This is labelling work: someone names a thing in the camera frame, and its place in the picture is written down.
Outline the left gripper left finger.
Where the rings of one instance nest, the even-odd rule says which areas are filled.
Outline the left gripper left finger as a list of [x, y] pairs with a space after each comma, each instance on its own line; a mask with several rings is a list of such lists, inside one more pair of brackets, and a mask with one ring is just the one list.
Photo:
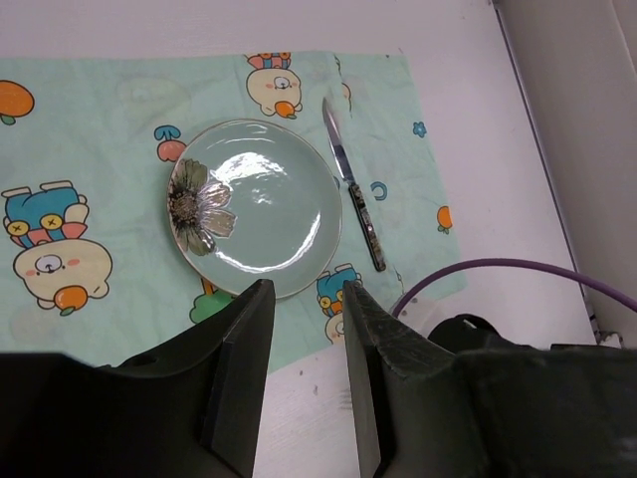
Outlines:
[[118, 366], [58, 353], [1, 357], [5, 477], [249, 477], [270, 356], [275, 288]]

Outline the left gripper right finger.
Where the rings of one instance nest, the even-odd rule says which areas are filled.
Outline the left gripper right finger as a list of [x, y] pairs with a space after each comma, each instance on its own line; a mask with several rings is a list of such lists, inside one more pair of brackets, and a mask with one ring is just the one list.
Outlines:
[[453, 354], [348, 283], [343, 321], [363, 477], [632, 477], [636, 355]]

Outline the green floral plate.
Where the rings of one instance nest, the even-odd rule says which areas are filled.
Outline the green floral plate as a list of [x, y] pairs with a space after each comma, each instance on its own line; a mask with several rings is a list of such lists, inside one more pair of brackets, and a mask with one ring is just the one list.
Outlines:
[[261, 279], [279, 299], [303, 291], [341, 237], [341, 196], [326, 161], [299, 135], [259, 119], [197, 134], [170, 173], [166, 208], [184, 259], [233, 295]]

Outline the green cartoon print cloth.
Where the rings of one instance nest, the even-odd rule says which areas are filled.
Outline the green cartoon print cloth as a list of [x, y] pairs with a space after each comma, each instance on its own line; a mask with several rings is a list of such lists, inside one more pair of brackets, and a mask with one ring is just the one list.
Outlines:
[[[329, 146], [327, 98], [378, 234], [377, 272]], [[1, 63], [1, 349], [117, 363], [236, 296], [202, 278], [171, 233], [166, 193], [188, 143], [264, 120], [312, 145], [341, 196], [334, 256], [277, 298], [270, 370], [343, 339], [343, 286], [390, 308], [460, 257], [406, 61], [267, 52], [155, 60]]]

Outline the steel table knife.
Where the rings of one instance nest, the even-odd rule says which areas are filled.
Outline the steel table knife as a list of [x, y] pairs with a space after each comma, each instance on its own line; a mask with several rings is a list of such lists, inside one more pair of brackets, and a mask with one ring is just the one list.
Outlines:
[[321, 113], [327, 131], [329, 146], [334, 156], [339, 174], [347, 186], [372, 264], [377, 272], [384, 272], [387, 266], [380, 240], [369, 214], [362, 189], [355, 180], [336, 120], [327, 98], [322, 99]]

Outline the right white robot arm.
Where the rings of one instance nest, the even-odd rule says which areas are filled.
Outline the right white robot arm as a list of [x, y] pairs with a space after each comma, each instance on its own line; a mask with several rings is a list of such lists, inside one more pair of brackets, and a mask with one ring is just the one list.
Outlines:
[[623, 349], [605, 345], [553, 344], [548, 350], [541, 350], [530, 345], [516, 344], [502, 337], [489, 321], [472, 314], [460, 314], [443, 320], [427, 337], [400, 320], [397, 321], [396, 328], [397, 330], [390, 335], [389, 347], [397, 352], [418, 357], [432, 353], [445, 357], [489, 354], [516, 358], [517, 356], [556, 357], [558, 354], [571, 354], [601, 358], [624, 353]]

